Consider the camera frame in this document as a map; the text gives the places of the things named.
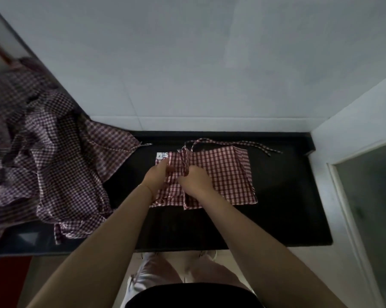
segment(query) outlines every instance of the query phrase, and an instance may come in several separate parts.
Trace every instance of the hand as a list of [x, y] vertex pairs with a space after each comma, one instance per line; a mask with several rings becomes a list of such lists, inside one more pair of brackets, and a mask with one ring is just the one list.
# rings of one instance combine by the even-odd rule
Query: hand
[[159, 189], [163, 187], [167, 174], [174, 171], [174, 168], [168, 164], [169, 158], [166, 158], [151, 167], [141, 183], [141, 185], [150, 189], [153, 201], [156, 199]]
[[211, 177], [205, 169], [196, 165], [190, 165], [189, 174], [187, 176], [180, 176], [177, 180], [184, 192], [196, 199], [206, 195], [208, 192], [214, 191]]

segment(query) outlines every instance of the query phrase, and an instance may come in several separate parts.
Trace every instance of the gingham fabric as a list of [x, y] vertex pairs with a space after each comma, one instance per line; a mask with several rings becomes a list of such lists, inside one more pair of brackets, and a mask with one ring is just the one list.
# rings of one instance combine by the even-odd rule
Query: gingham fabric
[[26, 63], [0, 75], [0, 236], [40, 219], [57, 243], [87, 237], [112, 212], [102, 183], [141, 143], [85, 117]]
[[[270, 149], [265, 145], [256, 142], [217, 142], [208, 138], [201, 138], [193, 142], [191, 149], [185, 145], [177, 152], [169, 152], [169, 165], [175, 171], [166, 179], [167, 188], [158, 192], [157, 199], [152, 207], [157, 206], [183, 206], [184, 209], [200, 208], [199, 202], [187, 195], [177, 177], [188, 174], [190, 165], [197, 165], [204, 168], [211, 177], [213, 187], [232, 205], [255, 204], [257, 198], [252, 185], [250, 161], [247, 150], [232, 145], [253, 146], [262, 150], [270, 156], [268, 151], [281, 153], [278, 150]], [[199, 142], [215, 143], [219, 145], [230, 145], [213, 150], [193, 152], [193, 147]]]

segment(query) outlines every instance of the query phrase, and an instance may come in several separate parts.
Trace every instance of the person's left hand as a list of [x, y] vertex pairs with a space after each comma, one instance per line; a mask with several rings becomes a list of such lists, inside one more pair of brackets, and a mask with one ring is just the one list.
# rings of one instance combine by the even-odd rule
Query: person's left hand
[[147, 171], [141, 185], [150, 189], [153, 200], [156, 199], [159, 189], [163, 187], [166, 175], [172, 171], [174, 171], [174, 168], [169, 165], [169, 158], [161, 160], [159, 164], [156, 164]]

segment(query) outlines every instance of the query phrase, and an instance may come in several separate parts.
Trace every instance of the forearm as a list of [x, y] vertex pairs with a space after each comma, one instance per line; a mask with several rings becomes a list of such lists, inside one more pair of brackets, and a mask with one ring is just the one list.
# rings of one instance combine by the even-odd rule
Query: forearm
[[203, 195], [199, 201], [267, 307], [345, 307], [283, 244], [216, 191]]
[[149, 210], [140, 185], [54, 272], [28, 307], [111, 307]]

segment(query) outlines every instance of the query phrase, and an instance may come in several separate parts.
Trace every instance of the person's right hand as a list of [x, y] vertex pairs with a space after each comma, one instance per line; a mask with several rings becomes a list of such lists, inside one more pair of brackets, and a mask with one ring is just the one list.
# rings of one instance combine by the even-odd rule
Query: person's right hand
[[213, 183], [206, 170], [196, 165], [189, 166], [187, 176], [179, 176], [178, 182], [184, 192], [196, 199], [214, 191]]

